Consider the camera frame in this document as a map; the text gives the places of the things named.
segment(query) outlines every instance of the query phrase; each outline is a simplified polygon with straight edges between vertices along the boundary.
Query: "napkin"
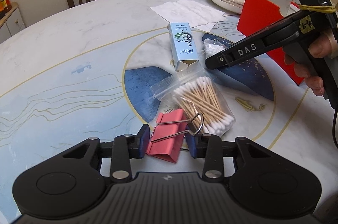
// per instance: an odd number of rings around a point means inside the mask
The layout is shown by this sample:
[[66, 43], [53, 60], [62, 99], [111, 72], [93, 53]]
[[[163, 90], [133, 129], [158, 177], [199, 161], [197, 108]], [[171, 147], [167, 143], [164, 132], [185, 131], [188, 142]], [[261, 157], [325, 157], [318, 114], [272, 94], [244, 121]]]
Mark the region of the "napkin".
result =
[[216, 24], [217, 24], [217, 22], [216, 23], [208, 23], [208, 24], [205, 24], [205, 25], [197, 26], [197, 27], [195, 27], [195, 29], [199, 29], [199, 30], [205, 31], [205, 32], [210, 32]]
[[210, 23], [227, 21], [224, 12], [203, 5], [196, 0], [179, 0], [177, 2], [166, 2], [162, 5], [151, 7], [158, 15], [169, 23], [188, 22], [191, 28], [206, 25], [204, 29], [212, 29]]

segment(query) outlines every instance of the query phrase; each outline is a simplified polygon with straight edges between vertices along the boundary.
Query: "blue gripper pad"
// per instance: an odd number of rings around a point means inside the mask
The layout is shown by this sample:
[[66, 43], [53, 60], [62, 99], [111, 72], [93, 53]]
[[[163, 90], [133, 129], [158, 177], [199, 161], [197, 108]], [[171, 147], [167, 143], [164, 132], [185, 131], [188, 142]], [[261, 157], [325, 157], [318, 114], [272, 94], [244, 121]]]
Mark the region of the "blue gripper pad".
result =
[[143, 124], [137, 135], [142, 135], [140, 138], [140, 147], [139, 147], [139, 153], [140, 158], [144, 158], [144, 155], [146, 153], [149, 140], [150, 140], [150, 129], [148, 124]]
[[185, 134], [185, 141], [187, 142], [189, 152], [192, 158], [197, 158], [196, 138], [189, 133]]

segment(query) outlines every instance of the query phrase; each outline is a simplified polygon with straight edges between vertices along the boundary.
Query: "sticker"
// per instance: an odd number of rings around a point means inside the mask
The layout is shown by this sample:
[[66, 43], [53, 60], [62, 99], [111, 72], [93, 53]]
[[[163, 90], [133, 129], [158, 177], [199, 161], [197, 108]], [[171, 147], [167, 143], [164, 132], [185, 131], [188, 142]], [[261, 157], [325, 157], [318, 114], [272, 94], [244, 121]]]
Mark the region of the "sticker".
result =
[[311, 16], [306, 16], [300, 20], [300, 25], [299, 25], [300, 31], [302, 34], [306, 34], [309, 31], [312, 31], [315, 29], [315, 27], [312, 24], [311, 21]]

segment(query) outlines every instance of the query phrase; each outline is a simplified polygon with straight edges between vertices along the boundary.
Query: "cotton swab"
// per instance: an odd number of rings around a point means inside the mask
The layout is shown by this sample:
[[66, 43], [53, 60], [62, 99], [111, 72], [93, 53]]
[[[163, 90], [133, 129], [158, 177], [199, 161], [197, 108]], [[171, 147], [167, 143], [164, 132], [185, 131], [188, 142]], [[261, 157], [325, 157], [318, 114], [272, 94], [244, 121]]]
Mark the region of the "cotton swab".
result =
[[222, 110], [209, 77], [198, 77], [195, 81], [178, 87], [174, 90], [174, 99], [187, 115], [203, 114], [203, 133], [208, 132], [222, 136], [234, 122], [234, 117]]

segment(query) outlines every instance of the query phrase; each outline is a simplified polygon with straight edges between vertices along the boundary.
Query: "finger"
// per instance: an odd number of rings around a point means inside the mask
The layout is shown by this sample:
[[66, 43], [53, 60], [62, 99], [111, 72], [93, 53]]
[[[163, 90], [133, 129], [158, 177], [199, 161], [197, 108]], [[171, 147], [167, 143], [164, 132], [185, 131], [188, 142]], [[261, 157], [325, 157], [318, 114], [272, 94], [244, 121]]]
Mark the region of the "finger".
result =
[[314, 89], [312, 90], [313, 93], [316, 95], [316, 96], [322, 96], [325, 92], [324, 88], [320, 88], [319, 90], [318, 89]]
[[294, 70], [295, 70], [295, 74], [296, 76], [298, 77], [310, 77], [310, 72], [308, 70], [308, 68], [303, 65], [303, 64], [298, 64], [298, 63], [295, 63], [295, 65], [293, 66]]
[[287, 65], [291, 65], [293, 62], [295, 62], [295, 60], [293, 60], [293, 58], [287, 54], [284, 55], [284, 63]]
[[313, 90], [320, 90], [323, 86], [323, 80], [319, 76], [305, 78], [306, 85]]
[[309, 46], [309, 52], [315, 58], [321, 58], [331, 53], [332, 47], [330, 40], [324, 34], [321, 34], [312, 44]]

